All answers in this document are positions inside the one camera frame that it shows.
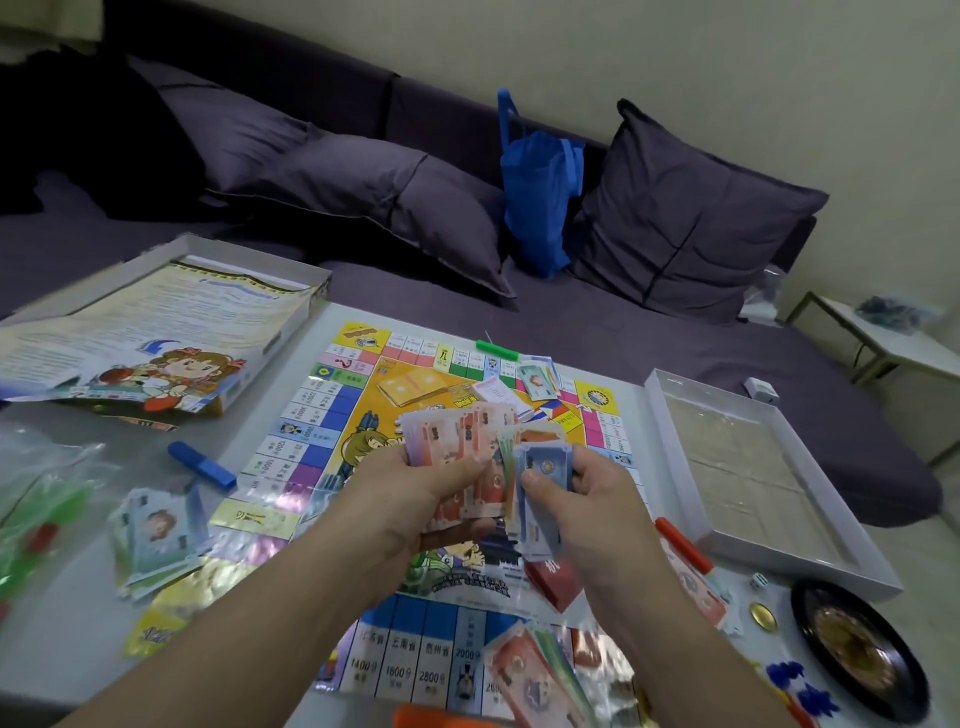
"red game piece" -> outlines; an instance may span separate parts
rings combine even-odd
[[[55,523],[45,523],[30,537],[25,550],[30,551],[30,553],[43,553],[50,547],[50,542],[54,540],[59,531],[60,527]]]
[[[527,578],[553,608],[561,614],[584,590],[573,567],[565,559],[558,561],[524,562]]]

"right hand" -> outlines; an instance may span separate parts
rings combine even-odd
[[[660,534],[622,466],[574,445],[575,493],[532,470],[520,482],[526,496],[557,520],[564,557],[584,583],[590,608],[605,630],[615,630],[639,600],[679,589]]]

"gold coin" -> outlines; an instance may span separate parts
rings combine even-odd
[[[750,616],[754,618],[754,621],[760,625],[760,629],[764,632],[774,633],[778,630],[777,618],[774,617],[774,613],[760,602],[755,601],[750,605]]]

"white wall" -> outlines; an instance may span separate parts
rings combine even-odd
[[[960,308],[955,0],[201,2],[491,105],[506,85],[524,113],[601,140],[627,96],[695,145],[831,194],[786,305],[815,288]],[[946,328],[960,348],[960,321]],[[923,455],[960,437],[960,385],[884,391]]]

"table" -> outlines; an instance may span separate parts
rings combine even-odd
[[[10,406],[0,412],[0,422],[33,426],[67,444],[106,442],[109,458],[122,466],[119,479],[128,489],[142,477],[181,472],[165,454],[166,444],[171,439],[182,439],[237,471],[303,381],[317,354],[347,321],[365,321],[378,327],[402,329],[461,346],[471,347],[473,343],[335,303],[321,303],[298,335],[221,419],[196,422],[173,434],[161,434],[108,419],[95,419],[84,412],[44,402]],[[482,331],[476,334],[480,338]],[[559,369],[564,375],[586,379],[613,390],[640,477],[647,486],[652,513],[665,515],[683,528],[653,413],[643,388],[563,365]],[[106,500],[112,497],[115,502],[122,495],[123,490],[119,488],[101,494],[105,499],[105,513]],[[212,489],[204,488],[207,512],[219,500]],[[792,626],[789,592],[784,584],[772,578],[763,598],[780,622],[780,636],[775,637],[761,632],[750,622],[748,604],[756,598],[749,587],[750,570],[724,562],[718,562],[717,566],[718,577],[733,592],[741,613],[744,635],[733,640],[741,652],[762,663],[780,662],[787,656],[800,660],[808,668],[810,682],[830,690],[843,709],[839,717],[829,722],[831,726],[889,725],[856,705],[816,666],[799,632]],[[91,535],[82,547],[66,553],[59,560],[55,558],[48,567],[46,577],[38,579],[30,591],[14,603],[0,630],[0,700],[70,709],[135,665],[135,661],[121,655],[121,645],[146,611],[149,601],[131,605],[116,598],[112,556],[102,530]],[[308,692],[287,725],[289,728],[388,726],[393,709],[394,705],[387,701]],[[935,712],[924,726],[946,728]]]
[[[922,372],[960,381],[960,355],[951,351],[936,339],[922,331],[912,334],[898,333],[864,321],[845,303],[808,291],[797,304],[786,323],[792,324],[811,303],[816,303],[841,327],[849,331],[869,349],[874,358],[853,373],[852,383],[865,384],[887,376],[899,366],[913,367]],[[928,465],[935,468],[960,452],[960,440],[933,456]]]

